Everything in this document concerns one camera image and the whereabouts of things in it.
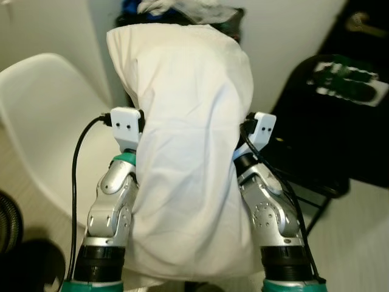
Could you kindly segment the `white pillow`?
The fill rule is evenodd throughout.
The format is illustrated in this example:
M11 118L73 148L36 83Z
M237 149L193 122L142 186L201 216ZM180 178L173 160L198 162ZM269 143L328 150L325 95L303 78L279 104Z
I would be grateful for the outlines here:
M207 25L119 27L106 34L106 44L145 115L126 268L159 280L258 272L233 165L253 98L248 56Z

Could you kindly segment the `black folding chair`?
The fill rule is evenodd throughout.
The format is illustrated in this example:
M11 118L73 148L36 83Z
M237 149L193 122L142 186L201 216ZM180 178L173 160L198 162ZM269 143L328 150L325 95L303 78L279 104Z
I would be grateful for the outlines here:
M300 62L290 73L280 99L272 109L277 117L264 156L283 178L300 187L297 196L311 212L312 229L333 200L351 190L352 179L343 173L346 158L345 127L336 120L331 101L336 97L317 94L306 81L317 61L315 55Z

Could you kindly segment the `white plastic chair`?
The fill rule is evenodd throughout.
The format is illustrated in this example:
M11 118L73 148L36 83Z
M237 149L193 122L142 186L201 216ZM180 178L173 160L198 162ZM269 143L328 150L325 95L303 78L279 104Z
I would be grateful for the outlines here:
M77 186L78 230L95 202L95 187L119 153L110 128L81 131L109 108L61 55L45 53L0 71L0 120L36 188L67 216Z

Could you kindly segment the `green and white packet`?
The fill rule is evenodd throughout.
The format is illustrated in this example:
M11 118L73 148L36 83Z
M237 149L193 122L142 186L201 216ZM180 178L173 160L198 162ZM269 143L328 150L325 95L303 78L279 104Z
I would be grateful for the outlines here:
M325 55L306 81L317 94L337 97L356 105L375 106L386 98L389 84L380 80L369 62L343 55Z

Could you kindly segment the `blue cloth item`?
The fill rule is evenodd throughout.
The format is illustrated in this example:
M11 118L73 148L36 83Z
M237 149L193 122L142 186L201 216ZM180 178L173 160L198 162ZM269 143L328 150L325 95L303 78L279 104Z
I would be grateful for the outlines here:
M122 0L120 3L120 11L122 16L136 16L139 13L139 5L143 0Z

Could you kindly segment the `white crumpled cloth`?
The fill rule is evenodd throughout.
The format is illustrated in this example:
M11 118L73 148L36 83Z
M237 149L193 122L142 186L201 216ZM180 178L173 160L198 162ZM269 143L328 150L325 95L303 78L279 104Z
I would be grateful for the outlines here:
M223 5L219 0L141 0L137 5L138 14L148 12L153 16L161 16L170 9L195 24L225 23L245 14L244 9Z

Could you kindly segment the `black door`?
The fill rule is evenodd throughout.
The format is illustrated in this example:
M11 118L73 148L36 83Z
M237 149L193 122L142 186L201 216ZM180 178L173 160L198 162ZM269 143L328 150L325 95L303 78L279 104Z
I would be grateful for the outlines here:
M386 37L375 37L345 30L347 17L366 12L367 24L387 31ZM345 0L325 41L320 55L343 55L357 61L369 62L383 82L388 81L389 39L387 0ZM346 158L343 173L356 181L387 187L388 99L378 106L356 105L347 100L333 99L331 105L336 120L345 127Z

